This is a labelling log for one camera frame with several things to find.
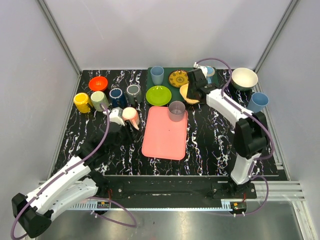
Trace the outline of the light green ceramic mug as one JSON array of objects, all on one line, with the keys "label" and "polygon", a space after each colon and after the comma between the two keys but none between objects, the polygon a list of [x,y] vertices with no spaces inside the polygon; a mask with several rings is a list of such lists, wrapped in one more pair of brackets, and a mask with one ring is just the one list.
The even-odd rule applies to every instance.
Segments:
[{"label": "light green ceramic mug", "polygon": [[102,91],[93,92],[90,96],[90,99],[93,104],[93,107],[98,112],[104,112],[109,106],[107,96]]}]

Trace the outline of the yellow glass mug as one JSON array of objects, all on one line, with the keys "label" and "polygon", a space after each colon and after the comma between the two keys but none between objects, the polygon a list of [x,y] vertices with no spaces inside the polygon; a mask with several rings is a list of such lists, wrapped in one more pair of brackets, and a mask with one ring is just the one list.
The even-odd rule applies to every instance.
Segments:
[{"label": "yellow glass mug", "polygon": [[73,103],[80,113],[87,114],[93,107],[90,97],[87,93],[80,92],[73,97]]}]

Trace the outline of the dark blue ceramic mug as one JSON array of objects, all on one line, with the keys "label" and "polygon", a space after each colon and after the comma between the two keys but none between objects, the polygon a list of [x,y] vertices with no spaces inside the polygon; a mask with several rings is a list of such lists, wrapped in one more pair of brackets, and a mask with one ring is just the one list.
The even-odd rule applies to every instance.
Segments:
[{"label": "dark blue ceramic mug", "polygon": [[111,89],[109,92],[109,98],[113,108],[119,107],[124,109],[128,105],[125,94],[120,88],[116,87]]}]

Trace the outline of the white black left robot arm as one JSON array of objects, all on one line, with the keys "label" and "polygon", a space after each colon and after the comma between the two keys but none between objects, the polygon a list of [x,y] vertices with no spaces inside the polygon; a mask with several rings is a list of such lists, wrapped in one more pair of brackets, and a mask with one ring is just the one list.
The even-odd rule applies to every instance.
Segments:
[{"label": "white black left robot arm", "polygon": [[12,199],[14,222],[10,236],[20,225],[25,235],[36,238],[64,211],[85,199],[99,199],[95,214],[105,213],[106,204],[114,201],[113,184],[96,169],[107,159],[107,154],[131,141],[127,124],[110,122],[106,130],[99,130],[76,151],[70,160],[41,186],[24,195],[17,193]]}]

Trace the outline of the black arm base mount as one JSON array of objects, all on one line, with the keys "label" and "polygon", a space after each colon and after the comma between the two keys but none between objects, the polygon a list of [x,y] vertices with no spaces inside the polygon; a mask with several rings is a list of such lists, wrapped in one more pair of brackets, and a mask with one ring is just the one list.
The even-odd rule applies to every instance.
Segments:
[{"label": "black arm base mount", "polygon": [[197,194],[241,200],[257,198],[253,182],[236,186],[227,176],[106,175],[104,178],[113,194]]}]

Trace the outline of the purple translucent cup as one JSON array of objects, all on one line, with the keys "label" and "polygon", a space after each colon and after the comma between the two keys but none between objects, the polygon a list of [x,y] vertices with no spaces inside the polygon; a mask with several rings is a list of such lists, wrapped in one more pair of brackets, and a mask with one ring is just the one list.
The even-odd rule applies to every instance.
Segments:
[{"label": "purple translucent cup", "polygon": [[180,122],[184,118],[185,104],[181,101],[173,101],[168,106],[168,116],[173,122]]}]

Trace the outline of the grey ceramic mug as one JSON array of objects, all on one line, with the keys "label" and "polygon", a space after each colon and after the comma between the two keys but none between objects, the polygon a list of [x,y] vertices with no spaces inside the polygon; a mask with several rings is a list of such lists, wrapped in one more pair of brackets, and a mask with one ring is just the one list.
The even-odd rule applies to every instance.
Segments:
[{"label": "grey ceramic mug", "polygon": [[127,100],[131,105],[138,105],[142,102],[141,87],[137,84],[131,84],[126,88]]}]

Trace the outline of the pink ceramic mug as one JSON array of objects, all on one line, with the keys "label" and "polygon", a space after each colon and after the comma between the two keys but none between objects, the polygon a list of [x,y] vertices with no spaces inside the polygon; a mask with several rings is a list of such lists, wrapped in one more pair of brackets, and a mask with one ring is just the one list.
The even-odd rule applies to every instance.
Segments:
[{"label": "pink ceramic mug", "polygon": [[133,107],[126,107],[122,112],[122,119],[129,121],[136,130],[140,130],[140,118],[137,110]]}]

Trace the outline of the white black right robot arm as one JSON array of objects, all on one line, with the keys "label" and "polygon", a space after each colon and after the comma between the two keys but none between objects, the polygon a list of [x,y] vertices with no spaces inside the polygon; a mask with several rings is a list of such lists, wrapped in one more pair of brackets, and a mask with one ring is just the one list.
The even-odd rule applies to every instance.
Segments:
[{"label": "white black right robot arm", "polygon": [[187,72],[187,98],[198,100],[218,111],[234,127],[233,147],[237,156],[227,185],[228,195],[239,198],[245,192],[244,184],[250,180],[254,162],[261,159],[270,141],[266,116],[254,113],[238,104],[223,90],[209,84],[201,68]]}]

